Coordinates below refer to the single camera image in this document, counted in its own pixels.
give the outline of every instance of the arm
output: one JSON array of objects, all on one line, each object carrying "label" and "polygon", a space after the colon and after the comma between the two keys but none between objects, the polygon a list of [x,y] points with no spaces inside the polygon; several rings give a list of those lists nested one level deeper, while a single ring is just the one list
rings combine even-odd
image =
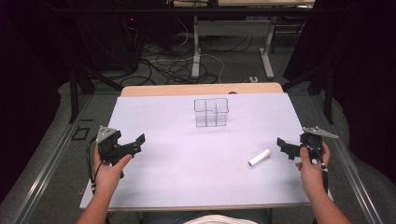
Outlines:
[{"label": "arm", "polygon": [[79,218],[78,223],[105,223],[111,197],[120,181],[120,173],[131,158],[131,155],[126,155],[115,166],[110,167],[108,164],[101,162],[96,146],[92,167],[94,172],[97,170],[95,194]]},{"label": "arm", "polygon": [[[324,150],[323,160],[326,164],[329,164],[330,150],[324,142],[322,146]],[[320,162],[312,164],[305,147],[301,148],[300,157],[302,162],[296,165],[301,171],[303,189],[312,204],[318,223],[350,223],[323,188]]]}]

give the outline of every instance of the human hand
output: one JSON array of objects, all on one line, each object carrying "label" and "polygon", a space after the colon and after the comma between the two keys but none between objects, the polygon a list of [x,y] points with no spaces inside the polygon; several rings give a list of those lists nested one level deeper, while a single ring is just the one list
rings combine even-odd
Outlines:
[{"label": "human hand", "polygon": [[[323,156],[322,159],[326,166],[330,161],[330,150],[326,143],[322,142]],[[298,170],[301,171],[301,179],[303,180],[303,189],[308,197],[317,193],[326,192],[323,188],[323,179],[320,161],[317,164],[312,164],[309,160],[308,149],[302,147],[300,149],[300,157],[302,162],[296,163]]]},{"label": "human hand", "polygon": [[117,185],[119,184],[120,174],[123,168],[126,166],[126,164],[128,164],[131,159],[132,155],[128,154],[124,156],[116,165],[109,166],[110,162],[102,163],[99,155],[99,149],[96,145],[93,155],[92,166],[93,175],[96,175],[95,194],[108,194],[111,197],[116,190]]}]

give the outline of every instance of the white desk leg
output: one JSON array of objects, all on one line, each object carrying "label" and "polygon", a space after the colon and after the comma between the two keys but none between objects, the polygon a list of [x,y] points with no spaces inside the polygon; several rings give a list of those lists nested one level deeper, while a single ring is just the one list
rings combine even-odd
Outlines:
[{"label": "white desk leg", "polygon": [[274,72],[271,67],[270,59],[268,58],[268,51],[271,48],[271,40],[274,35],[275,25],[276,17],[273,17],[271,19],[270,25],[268,26],[268,35],[265,39],[264,49],[260,49],[260,55],[262,56],[262,64],[264,65],[265,75],[267,75],[267,78],[269,79],[274,78]]},{"label": "white desk leg", "polygon": [[198,36],[198,18],[194,16],[194,60],[192,64],[192,77],[199,76],[199,62],[201,60],[201,50],[199,48],[199,36]]}]

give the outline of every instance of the clear plastic box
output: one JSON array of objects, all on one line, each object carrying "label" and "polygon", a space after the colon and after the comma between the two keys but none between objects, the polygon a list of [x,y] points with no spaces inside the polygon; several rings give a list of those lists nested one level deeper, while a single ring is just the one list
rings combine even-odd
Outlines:
[{"label": "clear plastic box", "polygon": [[228,100],[226,98],[195,100],[194,110],[197,128],[227,125]]}]

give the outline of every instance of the desk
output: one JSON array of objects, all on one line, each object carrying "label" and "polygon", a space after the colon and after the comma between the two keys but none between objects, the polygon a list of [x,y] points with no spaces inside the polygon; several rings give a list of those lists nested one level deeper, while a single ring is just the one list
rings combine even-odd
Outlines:
[{"label": "desk", "polygon": [[[274,7],[313,5],[315,0],[219,0],[219,7]],[[206,7],[207,3],[174,1],[175,7]],[[276,17],[269,21],[198,21],[194,16],[194,58],[192,65],[193,77],[199,76],[201,49],[199,35],[257,35],[265,36],[264,48],[260,49],[262,64],[267,78],[274,78],[274,72],[268,58],[268,51],[276,26]]]},{"label": "desk", "polygon": [[[212,97],[228,99],[227,126],[196,128],[194,100]],[[309,204],[295,161],[276,145],[277,137],[298,144],[302,132],[278,84],[128,87],[108,126],[121,130],[122,145],[146,135],[142,152],[124,169],[109,211]],[[250,167],[248,161],[266,148],[270,158]],[[80,207],[91,197],[88,185]]]}]

